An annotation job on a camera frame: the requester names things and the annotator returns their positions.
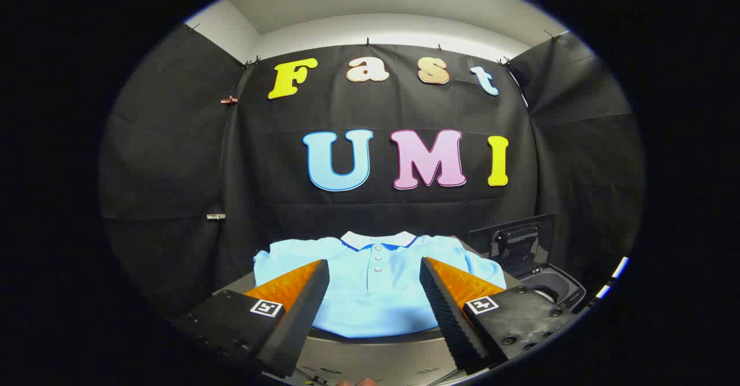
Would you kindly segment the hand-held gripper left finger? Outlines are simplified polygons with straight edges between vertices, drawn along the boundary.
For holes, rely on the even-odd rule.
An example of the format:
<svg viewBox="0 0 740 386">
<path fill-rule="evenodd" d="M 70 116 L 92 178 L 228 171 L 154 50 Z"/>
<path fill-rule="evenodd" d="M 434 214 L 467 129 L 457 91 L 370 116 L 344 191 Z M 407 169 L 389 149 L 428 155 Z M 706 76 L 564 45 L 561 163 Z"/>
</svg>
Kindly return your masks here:
<svg viewBox="0 0 740 386">
<path fill-rule="evenodd" d="M 316 260 L 246 292 L 222 289 L 174 319 L 209 354 L 250 375 L 293 375 L 330 283 Z"/>
</svg>

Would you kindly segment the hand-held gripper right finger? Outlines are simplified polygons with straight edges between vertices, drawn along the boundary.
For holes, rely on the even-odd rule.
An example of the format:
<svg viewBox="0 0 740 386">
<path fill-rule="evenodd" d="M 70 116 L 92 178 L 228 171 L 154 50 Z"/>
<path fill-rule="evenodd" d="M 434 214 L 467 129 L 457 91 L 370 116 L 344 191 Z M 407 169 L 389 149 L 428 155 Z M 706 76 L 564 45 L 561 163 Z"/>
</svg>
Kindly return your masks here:
<svg viewBox="0 0 740 386">
<path fill-rule="evenodd" d="M 419 280 L 457 369 L 467 374 L 528 354 L 576 318 L 535 288 L 503 289 L 431 257 L 421 260 Z"/>
</svg>

